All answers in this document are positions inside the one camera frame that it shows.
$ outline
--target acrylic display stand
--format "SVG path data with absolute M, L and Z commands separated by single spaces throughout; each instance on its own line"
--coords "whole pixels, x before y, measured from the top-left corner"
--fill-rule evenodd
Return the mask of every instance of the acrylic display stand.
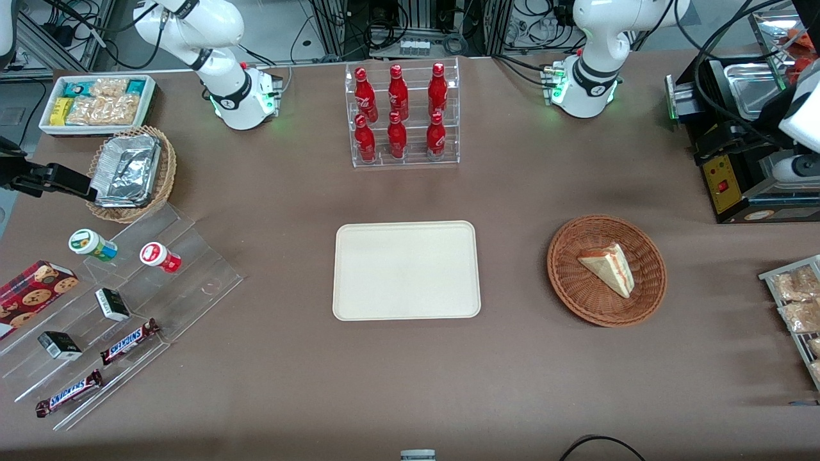
M 141 217 L 110 240 L 119 247 L 116 258 L 110 262 L 86 258 L 75 271 L 81 280 L 79 285 L 0 342 L 3 382 L 16 402 L 31 408 L 32 418 L 40 400 L 51 398 L 95 368 L 100 369 L 104 387 L 86 392 L 43 420 L 54 430 L 73 427 L 242 281 L 197 233 L 194 222 L 170 204 Z M 158 241 L 180 255 L 179 271 L 168 274 L 139 261 L 139 251 L 150 241 Z M 131 312 L 129 320 L 114 322 L 103 316 L 95 297 L 101 287 L 120 292 Z M 151 317 L 161 331 L 103 367 L 99 353 Z M 68 333 L 83 354 L 73 362 L 51 358 L 37 341 L 43 331 Z
M 444 112 L 443 125 L 447 131 L 444 138 L 444 156 L 438 161 L 431 161 L 427 157 L 427 127 L 430 126 L 430 113 L 428 112 L 427 87 L 433 76 L 433 64 L 444 63 L 444 78 L 447 80 L 447 110 Z M 358 154 L 356 139 L 353 132 L 356 126 L 353 118 L 358 114 L 356 105 L 356 79 L 353 78 L 353 71 L 357 67 L 364 67 L 367 70 L 367 79 L 376 91 L 376 108 L 379 110 L 379 120 L 370 124 L 373 134 L 376 136 L 376 161 L 365 163 Z M 434 167 L 437 165 L 457 164 L 461 160 L 460 152 L 460 97 L 459 88 L 461 82 L 458 77 L 458 60 L 455 58 L 440 60 L 408 60 L 402 61 L 402 74 L 404 81 L 408 84 L 408 94 L 410 99 L 410 117 L 404 121 L 404 126 L 408 132 L 408 150 L 404 159 L 397 160 L 390 155 L 390 144 L 387 139 L 387 127 L 390 125 L 390 100 L 387 89 L 390 86 L 390 69 L 373 68 L 367 63 L 350 65 L 345 68 L 344 96 L 348 108 L 348 131 L 350 132 L 350 151 L 353 158 L 353 166 L 356 168 L 365 167 L 403 167 L 413 165 L 415 167 Z

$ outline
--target white tray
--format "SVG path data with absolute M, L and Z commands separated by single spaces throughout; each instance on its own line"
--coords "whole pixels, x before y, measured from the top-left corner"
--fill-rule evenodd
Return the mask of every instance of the white tray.
M 95 126 L 54 126 L 49 124 L 49 118 L 54 110 L 54 103 L 57 98 L 62 96 L 66 85 L 69 83 L 79 83 L 98 78 L 115 78 L 128 80 L 145 80 L 143 92 L 139 95 L 139 105 L 137 106 L 137 113 L 134 116 L 134 122 L 130 125 L 95 125 Z M 148 109 L 151 107 L 151 99 L 153 98 L 156 82 L 150 76 L 145 74 L 105 74 L 105 75 L 73 75 L 67 77 L 60 77 L 54 82 L 54 88 L 51 95 L 48 97 L 46 108 L 43 110 L 43 115 L 40 117 L 39 127 L 46 135 L 55 137 L 60 136 L 104 136 L 119 133 L 120 131 L 128 130 L 129 128 L 138 128 L 143 125 L 145 118 L 148 116 Z
M 339 320 L 474 317 L 476 229 L 467 221 L 348 224 L 336 232 Z

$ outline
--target red bottle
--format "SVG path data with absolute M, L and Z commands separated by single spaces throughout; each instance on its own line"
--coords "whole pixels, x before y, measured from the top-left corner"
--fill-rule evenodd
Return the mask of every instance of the red bottle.
M 390 155 L 401 160 L 407 152 L 408 131 L 404 128 L 402 117 L 398 111 L 390 113 L 390 126 L 387 127 L 387 137 L 390 140 Z
M 444 113 L 447 110 L 447 80 L 444 79 L 444 64 L 441 62 L 433 64 L 433 78 L 427 87 L 427 97 L 430 99 L 430 116 L 435 111 Z
M 367 126 L 367 119 L 362 114 L 356 114 L 356 131 L 353 132 L 353 137 L 356 138 L 356 145 L 358 147 L 359 155 L 362 157 L 362 162 L 373 163 L 376 161 L 376 137 L 373 136 L 373 130 Z
M 367 81 L 367 72 L 362 67 L 358 67 L 354 72 L 356 76 L 356 105 L 360 113 L 367 117 L 370 123 L 379 120 L 379 111 L 376 109 L 376 92 L 373 86 Z
M 441 112 L 434 112 L 430 117 L 430 126 L 427 127 L 427 158 L 433 162 L 444 156 L 444 137 L 447 132 L 441 125 Z
M 390 87 L 387 89 L 390 97 L 390 110 L 398 111 L 402 120 L 410 117 L 410 100 L 408 84 L 402 77 L 402 67 L 398 64 L 390 66 Z

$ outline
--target brown tablecloth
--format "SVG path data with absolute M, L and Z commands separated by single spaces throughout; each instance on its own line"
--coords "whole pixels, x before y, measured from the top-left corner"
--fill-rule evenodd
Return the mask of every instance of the brown tablecloth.
M 69 432 L 3 391 L 0 459 L 557 459 L 589 433 L 655 460 L 816 459 L 820 409 L 786 405 L 811 381 L 756 276 L 820 253 L 818 224 L 714 224 L 663 98 L 690 59 L 630 57 L 593 120 L 461 59 L 462 163 L 411 171 L 353 170 L 344 65 L 298 68 L 281 116 L 247 132 L 214 116 L 194 73 L 156 74 L 153 124 L 179 156 L 171 201 L 247 279 Z M 84 171 L 99 142 L 45 135 L 35 160 Z M 592 326 L 550 288 L 546 245 L 586 213 L 632 221 L 665 257 L 646 323 Z M 457 219 L 476 227 L 477 317 L 334 318 L 340 226 Z M 21 196 L 0 280 L 38 258 L 78 265 L 66 238 L 82 226 L 120 228 L 78 199 Z M 584 453 L 629 459 L 604 442 Z

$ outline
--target wicker basket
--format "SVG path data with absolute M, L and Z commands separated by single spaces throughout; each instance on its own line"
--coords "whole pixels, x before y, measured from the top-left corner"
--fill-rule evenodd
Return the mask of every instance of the wicker basket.
M 102 208 L 91 202 L 86 203 L 94 216 L 98 218 L 120 222 L 121 224 L 130 224 L 148 211 L 162 206 L 162 204 L 168 200 L 168 196 L 171 195 L 171 189 L 174 187 L 174 174 L 176 173 L 176 153 L 174 152 L 174 146 L 171 145 L 168 138 L 160 130 L 151 126 L 131 128 L 117 133 L 114 137 L 136 135 L 152 135 L 162 141 L 160 162 L 157 167 L 157 179 L 154 181 L 151 202 L 143 208 Z M 91 167 L 89 167 L 90 177 L 93 177 L 94 172 L 97 170 L 97 162 L 100 159 L 102 150 L 103 147 L 100 146 L 100 148 L 97 149 L 97 154 L 94 155 L 94 159 L 91 161 Z
M 624 299 L 578 261 L 585 249 L 618 242 L 635 289 Z M 658 247 L 643 231 L 606 215 L 578 217 L 553 237 L 547 252 L 547 272 L 558 297 L 578 317 L 601 326 L 631 326 L 649 318 L 666 294 L 667 274 Z

